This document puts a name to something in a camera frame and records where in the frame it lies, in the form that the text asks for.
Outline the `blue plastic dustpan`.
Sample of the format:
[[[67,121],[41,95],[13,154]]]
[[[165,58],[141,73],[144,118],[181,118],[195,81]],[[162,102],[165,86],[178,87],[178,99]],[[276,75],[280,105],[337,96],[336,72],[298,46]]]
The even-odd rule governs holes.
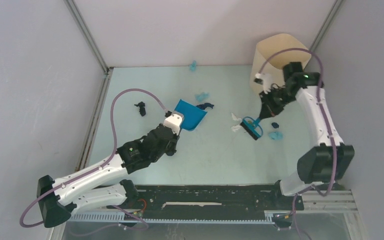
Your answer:
[[[183,120],[180,128],[190,132],[197,128],[207,114],[207,111],[202,110],[182,99],[178,101],[174,111],[182,115]]]

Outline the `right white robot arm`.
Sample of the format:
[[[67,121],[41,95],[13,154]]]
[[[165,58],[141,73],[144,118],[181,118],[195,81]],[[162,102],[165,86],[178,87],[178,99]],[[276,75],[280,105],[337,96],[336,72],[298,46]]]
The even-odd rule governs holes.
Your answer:
[[[254,82],[262,85],[259,93],[260,120],[279,115],[286,105],[297,102],[307,119],[312,147],[297,161],[296,171],[279,182],[280,190],[271,194],[271,204],[284,209],[291,196],[323,184],[334,184],[345,175],[355,149],[337,132],[330,115],[321,73],[305,72],[300,62],[282,69],[284,86],[278,86],[268,73],[256,73]]]

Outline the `blue hand brush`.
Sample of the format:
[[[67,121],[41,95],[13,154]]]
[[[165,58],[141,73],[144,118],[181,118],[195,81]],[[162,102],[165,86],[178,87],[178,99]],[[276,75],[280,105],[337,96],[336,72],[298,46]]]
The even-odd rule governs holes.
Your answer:
[[[264,133],[263,128],[260,125],[260,118],[252,118],[249,116],[245,116],[240,126],[255,140],[260,139]]]

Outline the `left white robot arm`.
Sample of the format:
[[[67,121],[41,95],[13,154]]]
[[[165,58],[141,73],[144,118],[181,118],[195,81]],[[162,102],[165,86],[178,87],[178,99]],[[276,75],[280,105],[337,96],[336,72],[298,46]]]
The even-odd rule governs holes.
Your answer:
[[[77,194],[147,168],[164,154],[172,156],[176,152],[180,131],[178,125],[159,124],[147,135],[117,148],[113,156],[101,163],[61,179],[49,175],[41,177],[37,184],[37,197],[44,226],[52,228],[67,221]]]

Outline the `dark blue ball scrap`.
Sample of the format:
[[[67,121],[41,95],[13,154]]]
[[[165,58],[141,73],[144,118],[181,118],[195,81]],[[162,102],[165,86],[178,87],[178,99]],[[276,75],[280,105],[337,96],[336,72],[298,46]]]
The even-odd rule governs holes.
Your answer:
[[[276,122],[272,122],[272,123],[271,123],[271,126],[272,126],[274,129],[278,129],[278,128],[280,127],[279,124],[276,123]]]

